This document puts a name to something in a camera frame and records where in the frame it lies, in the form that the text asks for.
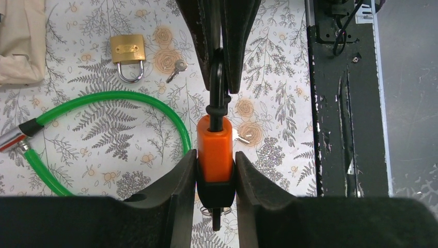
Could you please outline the green cable lock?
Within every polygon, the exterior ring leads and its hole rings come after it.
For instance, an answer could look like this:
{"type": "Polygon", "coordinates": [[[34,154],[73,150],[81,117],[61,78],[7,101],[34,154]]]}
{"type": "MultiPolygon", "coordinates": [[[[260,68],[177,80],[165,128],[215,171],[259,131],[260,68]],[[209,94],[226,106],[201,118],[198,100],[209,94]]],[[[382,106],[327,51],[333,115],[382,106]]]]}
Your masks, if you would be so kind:
{"type": "Polygon", "coordinates": [[[126,199],[191,148],[179,115],[140,92],[82,94],[38,114],[11,98],[1,105],[1,195],[126,199]]]}

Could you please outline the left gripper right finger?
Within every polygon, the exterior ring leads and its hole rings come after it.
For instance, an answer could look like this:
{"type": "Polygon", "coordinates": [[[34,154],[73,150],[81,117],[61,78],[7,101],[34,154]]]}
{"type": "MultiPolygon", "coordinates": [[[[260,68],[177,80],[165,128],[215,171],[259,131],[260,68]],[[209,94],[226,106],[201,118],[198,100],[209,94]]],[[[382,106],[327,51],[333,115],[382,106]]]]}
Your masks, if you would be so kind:
{"type": "Polygon", "coordinates": [[[437,220],[417,200],[296,197],[235,158],[240,247],[437,247],[437,220]]]}

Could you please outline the brass padlock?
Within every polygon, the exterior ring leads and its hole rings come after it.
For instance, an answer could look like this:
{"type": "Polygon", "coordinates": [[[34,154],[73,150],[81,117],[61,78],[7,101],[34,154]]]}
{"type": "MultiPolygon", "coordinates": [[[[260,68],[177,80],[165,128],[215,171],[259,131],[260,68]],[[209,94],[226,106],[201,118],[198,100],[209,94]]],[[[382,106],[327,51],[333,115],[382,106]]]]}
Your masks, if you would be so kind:
{"type": "Polygon", "coordinates": [[[112,63],[117,67],[119,78],[128,84],[133,84],[142,79],[144,75],[144,61],[146,60],[144,36],[141,34],[117,35],[110,39],[112,63]],[[139,73],[134,78],[123,75],[122,66],[139,65],[139,73]]]}

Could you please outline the orange black key bunch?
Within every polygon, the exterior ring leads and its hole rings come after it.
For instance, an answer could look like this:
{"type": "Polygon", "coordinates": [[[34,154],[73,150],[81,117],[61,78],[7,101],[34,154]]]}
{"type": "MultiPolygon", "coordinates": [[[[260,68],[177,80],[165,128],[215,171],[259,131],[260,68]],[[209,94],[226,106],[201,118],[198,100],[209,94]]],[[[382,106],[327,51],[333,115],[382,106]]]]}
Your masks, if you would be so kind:
{"type": "Polygon", "coordinates": [[[212,217],[212,229],[219,231],[221,215],[236,191],[232,125],[226,118],[231,96],[222,48],[214,52],[209,83],[207,114],[197,124],[197,192],[205,214],[212,217]]]}

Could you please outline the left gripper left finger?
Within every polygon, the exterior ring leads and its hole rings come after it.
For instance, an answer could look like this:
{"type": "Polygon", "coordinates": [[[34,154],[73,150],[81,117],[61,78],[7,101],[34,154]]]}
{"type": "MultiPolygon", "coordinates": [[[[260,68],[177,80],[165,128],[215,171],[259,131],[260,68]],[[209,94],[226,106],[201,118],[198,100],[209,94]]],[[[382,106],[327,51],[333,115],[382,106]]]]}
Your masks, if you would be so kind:
{"type": "Polygon", "coordinates": [[[2,197],[1,247],[190,247],[196,150],[124,201],[2,197]]]}

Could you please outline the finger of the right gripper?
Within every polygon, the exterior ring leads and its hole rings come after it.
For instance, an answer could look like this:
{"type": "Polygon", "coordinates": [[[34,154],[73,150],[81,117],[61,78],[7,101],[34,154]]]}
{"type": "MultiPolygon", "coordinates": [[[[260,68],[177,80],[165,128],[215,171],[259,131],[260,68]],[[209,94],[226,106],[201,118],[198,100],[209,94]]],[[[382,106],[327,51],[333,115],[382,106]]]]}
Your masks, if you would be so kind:
{"type": "Polygon", "coordinates": [[[210,89],[210,69],[213,58],[212,3],[204,0],[176,0],[191,34],[206,90],[210,89]]]}
{"type": "Polygon", "coordinates": [[[225,73],[229,92],[240,91],[246,43],[261,0],[221,1],[225,73]]]}

